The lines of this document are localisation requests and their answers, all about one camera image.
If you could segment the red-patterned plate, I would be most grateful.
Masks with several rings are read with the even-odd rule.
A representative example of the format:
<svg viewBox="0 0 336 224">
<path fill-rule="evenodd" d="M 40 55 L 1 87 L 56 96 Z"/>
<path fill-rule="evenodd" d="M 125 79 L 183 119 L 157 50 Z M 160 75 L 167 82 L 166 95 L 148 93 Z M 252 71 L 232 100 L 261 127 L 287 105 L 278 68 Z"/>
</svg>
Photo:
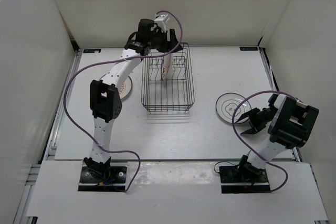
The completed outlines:
<svg viewBox="0 0 336 224">
<path fill-rule="evenodd" d="M 119 96 L 121 100 L 125 100 L 132 91 L 133 82 L 130 76 L 127 77 L 125 82 L 122 84 L 121 88 L 119 89 Z"/>
<path fill-rule="evenodd" d="M 162 58 L 161 80 L 166 80 L 173 63 L 173 55 L 169 54 Z"/>
</svg>

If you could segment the white plate teal rim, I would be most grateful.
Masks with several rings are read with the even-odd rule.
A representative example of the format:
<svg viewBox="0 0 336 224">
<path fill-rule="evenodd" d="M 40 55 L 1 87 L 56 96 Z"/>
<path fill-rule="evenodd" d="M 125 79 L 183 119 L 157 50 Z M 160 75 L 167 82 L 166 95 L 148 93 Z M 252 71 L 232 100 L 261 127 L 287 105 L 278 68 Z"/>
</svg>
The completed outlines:
<svg viewBox="0 0 336 224">
<path fill-rule="evenodd" d="M 245 99 L 244 96 L 238 93 L 224 93 L 217 100 L 215 104 L 215 111 L 217 115 L 225 122 L 231 124 L 233 114 L 237 109 L 237 106 Z M 248 118 L 244 118 L 241 121 L 237 121 L 241 115 L 251 110 L 251 105 L 247 101 L 238 108 L 235 114 L 234 122 L 238 124 L 245 123 Z"/>
</svg>

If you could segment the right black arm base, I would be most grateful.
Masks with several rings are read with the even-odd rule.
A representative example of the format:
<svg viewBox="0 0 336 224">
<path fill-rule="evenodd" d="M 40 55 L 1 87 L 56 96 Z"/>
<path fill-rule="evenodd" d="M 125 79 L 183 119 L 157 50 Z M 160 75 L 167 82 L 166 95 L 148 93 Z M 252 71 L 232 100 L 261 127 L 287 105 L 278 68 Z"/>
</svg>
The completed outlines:
<svg viewBox="0 0 336 224">
<path fill-rule="evenodd" d="M 267 172 L 262 169 L 257 175 L 237 165 L 222 165 L 214 168 L 220 176 L 222 194 L 254 194 L 270 192 Z"/>
</svg>

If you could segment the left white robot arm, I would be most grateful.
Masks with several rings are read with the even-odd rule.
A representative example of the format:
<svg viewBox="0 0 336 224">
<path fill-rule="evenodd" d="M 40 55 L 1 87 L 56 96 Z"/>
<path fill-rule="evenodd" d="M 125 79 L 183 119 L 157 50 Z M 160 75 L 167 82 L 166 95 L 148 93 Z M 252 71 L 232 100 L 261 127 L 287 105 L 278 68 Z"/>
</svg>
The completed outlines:
<svg viewBox="0 0 336 224">
<path fill-rule="evenodd" d="M 182 49 L 175 31 L 166 29 L 168 20 L 167 12 L 157 13 L 154 20 L 141 19 L 137 31 L 129 36 L 124 46 L 121 62 L 115 63 L 108 73 L 99 80 L 92 80 L 90 84 L 95 141 L 90 156 L 84 158 L 84 163 L 98 182 L 105 182 L 110 177 L 111 155 L 107 150 L 110 147 L 113 124 L 122 109 L 119 95 L 122 84 L 152 49 L 165 56 Z"/>
</svg>

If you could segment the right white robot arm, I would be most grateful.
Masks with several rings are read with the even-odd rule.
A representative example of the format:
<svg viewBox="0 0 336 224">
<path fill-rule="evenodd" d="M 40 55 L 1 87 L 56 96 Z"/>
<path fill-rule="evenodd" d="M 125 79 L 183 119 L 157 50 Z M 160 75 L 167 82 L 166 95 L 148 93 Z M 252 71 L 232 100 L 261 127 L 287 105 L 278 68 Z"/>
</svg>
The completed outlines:
<svg viewBox="0 0 336 224">
<path fill-rule="evenodd" d="M 249 135 L 257 134 L 270 123 L 268 138 L 257 150 L 242 156 L 236 168 L 236 177 L 242 182 L 260 176 L 265 171 L 267 162 L 278 154 L 295 147 L 303 147 L 319 114 L 319 109 L 284 94 L 273 94 L 268 103 L 267 108 L 254 108 L 242 114 L 237 120 L 238 122 L 248 120 L 250 129 L 242 133 Z"/>
</svg>

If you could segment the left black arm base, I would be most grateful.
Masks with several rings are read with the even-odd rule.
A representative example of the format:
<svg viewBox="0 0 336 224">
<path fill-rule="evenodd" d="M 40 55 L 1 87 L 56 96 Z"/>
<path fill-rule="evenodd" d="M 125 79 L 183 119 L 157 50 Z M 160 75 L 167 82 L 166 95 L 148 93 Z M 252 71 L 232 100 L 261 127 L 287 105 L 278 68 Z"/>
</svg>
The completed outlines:
<svg viewBox="0 0 336 224">
<path fill-rule="evenodd" d="M 90 169 L 83 164 L 78 191 L 90 192 L 122 192 L 126 188 L 127 163 L 111 163 L 110 171 L 106 175 L 93 175 Z"/>
</svg>

